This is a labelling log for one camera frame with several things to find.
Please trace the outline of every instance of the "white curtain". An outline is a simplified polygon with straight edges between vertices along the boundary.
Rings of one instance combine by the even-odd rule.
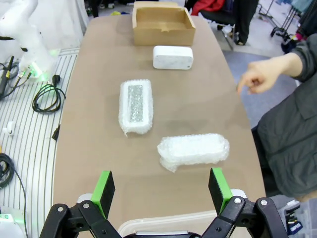
[[[0,16],[8,8],[9,4],[0,0]],[[88,22],[84,0],[39,0],[30,17],[30,23],[42,33],[48,49],[79,47]],[[17,41],[0,41],[0,62],[11,55],[22,55]]]

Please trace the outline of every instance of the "yellow object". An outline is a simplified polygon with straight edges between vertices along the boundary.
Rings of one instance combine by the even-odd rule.
[[[136,46],[191,46],[196,31],[188,10],[175,2],[136,1],[132,25]]]
[[[118,16],[118,15],[121,15],[121,12],[114,11],[113,13],[111,13],[111,16]]]

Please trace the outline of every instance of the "brown tabletop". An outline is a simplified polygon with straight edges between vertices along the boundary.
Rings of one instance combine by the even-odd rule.
[[[264,196],[250,125],[233,77],[208,24],[195,16],[193,20],[197,31],[191,70],[154,69],[153,47],[133,46],[131,15],[91,21],[64,107],[54,203],[74,205],[81,194],[94,191],[103,170],[112,170],[116,192],[109,220],[115,228],[131,219],[212,210],[211,166],[222,167],[229,186],[244,190],[250,200]],[[120,84],[131,79],[151,81],[154,119],[145,135],[126,137],[118,123],[119,93]],[[162,137],[202,133],[229,140],[226,161],[183,166],[176,173],[160,165],[157,145]]]

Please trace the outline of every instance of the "sleeve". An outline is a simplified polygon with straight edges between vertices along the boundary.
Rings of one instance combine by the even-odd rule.
[[[305,82],[317,72],[317,34],[300,42],[292,52],[297,54],[303,63],[302,73],[295,79]]]

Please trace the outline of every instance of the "hand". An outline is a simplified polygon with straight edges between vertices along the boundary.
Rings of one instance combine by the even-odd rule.
[[[241,76],[237,86],[240,94],[243,86],[249,88],[249,94],[263,93],[271,89],[281,74],[281,67],[274,59],[252,62],[248,70]]]

